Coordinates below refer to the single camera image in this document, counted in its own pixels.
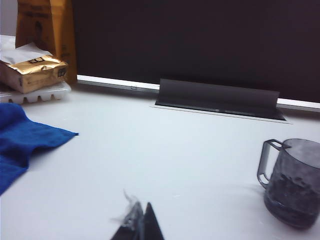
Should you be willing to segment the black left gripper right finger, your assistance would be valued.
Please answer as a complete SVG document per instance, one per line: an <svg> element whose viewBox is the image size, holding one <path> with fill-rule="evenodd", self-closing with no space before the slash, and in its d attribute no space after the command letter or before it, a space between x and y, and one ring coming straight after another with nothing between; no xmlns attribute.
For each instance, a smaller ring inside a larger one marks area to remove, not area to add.
<svg viewBox="0 0 320 240"><path fill-rule="evenodd" d="M144 239L164 240L161 228L150 202L147 203L144 213Z"/></svg>

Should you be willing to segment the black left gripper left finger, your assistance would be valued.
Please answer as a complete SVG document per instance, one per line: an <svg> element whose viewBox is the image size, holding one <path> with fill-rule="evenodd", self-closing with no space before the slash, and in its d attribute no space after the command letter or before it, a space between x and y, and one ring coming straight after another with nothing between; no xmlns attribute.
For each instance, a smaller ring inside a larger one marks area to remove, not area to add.
<svg viewBox="0 0 320 240"><path fill-rule="evenodd" d="M128 204L124 213L111 219L118 224L118 228L110 239L144 240L144 211L141 202L136 196L127 194L125 189L123 195Z"/></svg>

